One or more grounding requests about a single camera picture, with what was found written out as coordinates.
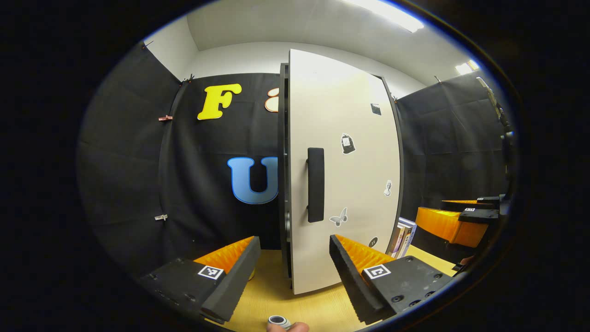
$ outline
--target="blue letter u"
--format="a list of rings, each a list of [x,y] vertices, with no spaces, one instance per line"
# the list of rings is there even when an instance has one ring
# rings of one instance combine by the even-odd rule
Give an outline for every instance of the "blue letter u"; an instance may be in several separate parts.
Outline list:
[[[248,204],[264,204],[274,200],[278,194],[277,157],[266,157],[260,161],[266,167],[266,190],[262,193],[250,188],[250,167],[254,160],[246,157],[231,158],[227,166],[231,168],[231,188],[235,198]]]

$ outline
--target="wooden table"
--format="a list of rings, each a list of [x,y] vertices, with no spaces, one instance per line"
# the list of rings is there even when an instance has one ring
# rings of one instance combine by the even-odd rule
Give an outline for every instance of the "wooden table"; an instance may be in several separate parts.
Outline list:
[[[449,276],[455,274],[453,263],[414,246],[410,246],[407,255]],[[367,326],[357,319],[341,283],[293,295],[290,281],[283,277],[281,264],[280,250],[262,250],[253,279],[248,281],[234,315],[223,327],[237,332],[263,332],[272,315],[282,315],[291,323],[303,321],[310,326],[310,331],[317,332],[351,332]]]

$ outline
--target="finger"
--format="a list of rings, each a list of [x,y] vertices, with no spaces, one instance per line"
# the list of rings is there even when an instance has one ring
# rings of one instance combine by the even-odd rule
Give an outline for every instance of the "finger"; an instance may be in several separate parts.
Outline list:
[[[289,329],[289,332],[308,332],[309,331],[309,325],[302,323],[302,322],[298,322],[295,323],[291,326],[291,328]]]
[[[266,325],[266,332],[286,332],[284,328],[278,326],[277,324],[270,324]]]

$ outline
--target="white door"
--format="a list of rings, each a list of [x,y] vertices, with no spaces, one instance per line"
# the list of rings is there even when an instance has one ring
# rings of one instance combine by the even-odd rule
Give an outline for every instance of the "white door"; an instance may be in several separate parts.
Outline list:
[[[401,173],[396,122],[381,79],[290,50],[288,96],[291,275],[299,294],[340,282],[329,255],[332,234],[388,250]],[[309,202],[308,194],[321,185],[309,183],[308,148],[323,149],[323,220],[317,222],[309,212],[321,202]]]

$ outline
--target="door handle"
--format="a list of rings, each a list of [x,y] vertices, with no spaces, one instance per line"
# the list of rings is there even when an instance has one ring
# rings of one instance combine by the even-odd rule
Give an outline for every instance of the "door handle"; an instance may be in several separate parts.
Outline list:
[[[307,148],[307,221],[324,220],[324,149]]]

